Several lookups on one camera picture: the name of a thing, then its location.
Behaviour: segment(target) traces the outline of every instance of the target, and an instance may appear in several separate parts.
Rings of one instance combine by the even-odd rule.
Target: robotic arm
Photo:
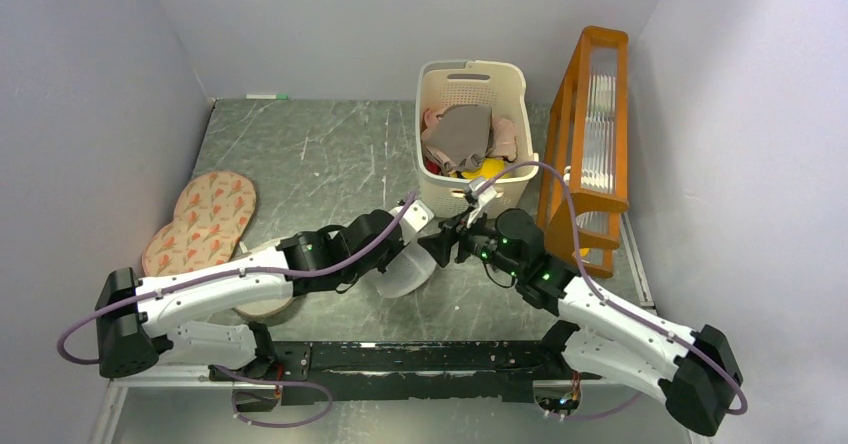
[[[545,251],[542,230],[523,210],[509,209],[494,220],[493,228],[487,227],[485,208],[494,190],[473,197],[482,184],[482,179],[472,181],[466,211],[443,221],[438,234],[418,238],[418,243],[442,267],[458,247],[456,262],[475,256],[510,274],[526,302],[570,323],[561,356],[571,369],[634,388],[664,403],[687,428],[715,434],[724,415],[732,412],[736,392],[689,347],[709,356],[732,376],[738,389],[742,376],[725,336],[710,326],[695,332],[667,322],[575,279],[578,271]],[[398,214],[400,226],[389,229]],[[384,272],[430,218],[423,203],[407,202],[391,212],[359,216],[347,227],[301,232],[272,248],[200,271],[142,279],[129,268],[114,271],[97,309],[127,297],[155,297],[97,318],[100,374],[126,377],[158,362],[215,364],[239,369],[246,377],[261,377],[276,359],[265,326],[222,326],[196,319],[264,299],[343,293],[342,286],[355,283],[366,272]],[[386,237],[379,239],[386,231]],[[344,262],[356,255],[361,257]],[[181,289],[164,291],[175,285]],[[616,309],[666,332],[658,334]]]

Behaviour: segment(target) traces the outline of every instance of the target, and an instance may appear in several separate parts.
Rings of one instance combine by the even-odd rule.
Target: laundry basket
[[[464,195],[468,180],[439,176],[424,167],[420,137],[424,111],[456,104],[491,106],[493,116],[509,119],[515,124],[516,162],[535,161],[539,156],[533,153],[530,140],[530,124],[524,106],[526,87],[521,70],[501,62],[433,61],[421,68],[415,101],[419,199],[437,217],[450,217],[468,208]],[[497,197],[488,208],[488,215],[494,217],[515,207],[536,172],[537,167],[526,166],[514,171],[512,177],[499,179],[494,186]]]

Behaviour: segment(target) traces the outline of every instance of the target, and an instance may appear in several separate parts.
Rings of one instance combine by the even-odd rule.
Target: floor
[[[544,151],[548,105],[528,105],[536,152]],[[330,223],[347,224],[390,208],[417,186],[414,102],[219,100],[194,176],[214,170],[245,175],[256,185],[256,212],[242,241],[248,248]],[[535,215],[537,177],[519,207]],[[638,303],[624,249],[616,276],[602,283]],[[209,322],[242,322],[224,311]],[[474,259],[437,269],[415,292],[383,299],[360,282],[344,296],[298,298],[266,320],[276,340],[513,340],[538,339],[554,317],[517,292],[488,281]]]

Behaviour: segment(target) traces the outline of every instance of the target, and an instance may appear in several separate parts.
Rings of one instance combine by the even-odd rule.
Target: black cable
[[[500,282],[496,281],[495,278],[492,277],[491,274],[489,274],[489,265],[486,263],[486,261],[483,261],[483,270],[486,271],[486,277],[488,277],[490,281],[494,282],[495,285],[500,287],[501,289],[512,289],[513,287],[515,287],[515,278],[514,277],[512,278],[512,282],[510,282],[510,284],[508,286],[504,286]]]

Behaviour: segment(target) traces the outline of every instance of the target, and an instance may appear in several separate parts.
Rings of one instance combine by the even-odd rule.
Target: yellow object
[[[491,179],[495,177],[499,172],[503,171],[506,168],[506,162],[503,159],[495,159],[493,157],[487,157],[483,159],[483,165],[480,169],[473,172],[463,172],[461,176],[454,175],[454,177],[462,177],[463,179],[474,179],[477,177],[484,177],[486,179]],[[501,177],[511,177],[509,174],[505,174]]]

